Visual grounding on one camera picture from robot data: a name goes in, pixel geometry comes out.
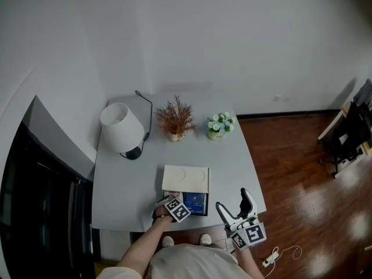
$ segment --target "office chair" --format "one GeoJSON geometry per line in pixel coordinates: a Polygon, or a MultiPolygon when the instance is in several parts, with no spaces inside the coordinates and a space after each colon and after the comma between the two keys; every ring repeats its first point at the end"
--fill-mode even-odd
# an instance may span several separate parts
{"type": "Polygon", "coordinates": [[[335,176],[338,173],[338,165],[346,160],[352,161],[363,154],[357,149],[362,143],[371,139],[372,113],[368,106],[363,103],[357,106],[352,103],[346,118],[334,129],[331,142],[320,141],[328,148],[333,156],[335,164],[335,176]]]}

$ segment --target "white shoe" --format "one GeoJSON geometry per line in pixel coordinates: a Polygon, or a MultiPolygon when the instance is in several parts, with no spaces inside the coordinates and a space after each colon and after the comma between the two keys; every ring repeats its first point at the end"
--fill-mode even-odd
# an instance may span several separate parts
{"type": "Polygon", "coordinates": [[[166,235],[162,240],[162,247],[167,248],[172,246],[174,246],[173,239],[170,236],[166,235]]]}
{"type": "Polygon", "coordinates": [[[199,238],[199,245],[204,246],[204,245],[209,245],[212,243],[212,238],[210,237],[209,234],[202,234],[199,238]]]}

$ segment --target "brown dried plant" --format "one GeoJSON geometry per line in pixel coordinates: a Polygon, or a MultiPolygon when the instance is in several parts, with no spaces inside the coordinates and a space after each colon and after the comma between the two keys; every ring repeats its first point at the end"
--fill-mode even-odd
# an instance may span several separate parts
{"type": "Polygon", "coordinates": [[[167,101],[165,107],[156,108],[156,117],[160,124],[158,125],[164,134],[175,134],[184,137],[190,130],[195,129],[192,123],[194,118],[191,116],[192,106],[181,103],[180,97],[175,95],[176,102],[167,101]]]}

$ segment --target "open box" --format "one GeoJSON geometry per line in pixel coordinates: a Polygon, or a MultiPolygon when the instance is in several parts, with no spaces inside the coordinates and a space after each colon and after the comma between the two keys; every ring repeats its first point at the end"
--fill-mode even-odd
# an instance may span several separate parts
{"type": "Polygon", "coordinates": [[[210,168],[166,164],[162,190],[164,196],[179,197],[194,216],[208,216],[210,168]]]}

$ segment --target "power cord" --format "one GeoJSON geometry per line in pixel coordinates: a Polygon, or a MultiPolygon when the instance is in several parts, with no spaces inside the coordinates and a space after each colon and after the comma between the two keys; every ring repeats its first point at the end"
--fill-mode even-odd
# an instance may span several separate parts
{"type": "MultiPolygon", "coordinates": [[[[148,100],[146,97],[143,97],[142,94],[138,91],[138,90],[135,90],[135,93],[142,97],[143,99],[146,99],[150,104],[151,104],[151,109],[150,109],[150,128],[149,128],[149,131],[146,132],[145,136],[144,136],[144,139],[143,139],[143,142],[142,142],[142,148],[141,148],[141,153],[140,153],[140,156],[142,155],[142,152],[144,151],[144,145],[145,145],[145,141],[147,141],[147,139],[149,138],[150,136],[150,131],[151,131],[151,125],[152,125],[152,102],[150,100],[148,100]]],[[[123,154],[119,153],[120,156],[128,159],[126,156],[124,156],[123,154]]]]}
{"type": "MultiPolygon", "coordinates": [[[[265,276],[265,278],[267,277],[267,276],[269,276],[273,271],[274,271],[274,269],[275,269],[275,262],[277,262],[278,260],[279,260],[279,258],[282,256],[282,254],[283,254],[283,252],[284,251],[287,251],[287,250],[289,250],[289,249],[291,249],[291,248],[293,248],[293,247],[296,247],[296,249],[293,251],[293,254],[292,254],[292,257],[293,257],[293,259],[294,260],[298,260],[300,257],[301,257],[301,255],[302,255],[302,248],[300,247],[300,246],[297,246],[297,245],[294,245],[294,246],[291,246],[291,247],[289,247],[289,248],[287,248],[287,249],[284,249],[282,252],[281,252],[281,254],[280,254],[280,256],[276,259],[276,260],[274,260],[274,267],[273,267],[273,269],[265,276]],[[300,255],[298,256],[298,257],[295,257],[295,252],[297,251],[297,249],[300,249],[300,255]]],[[[274,257],[274,253],[275,252],[279,252],[279,247],[275,247],[274,249],[273,249],[273,251],[271,252],[271,255],[274,257]]]]}

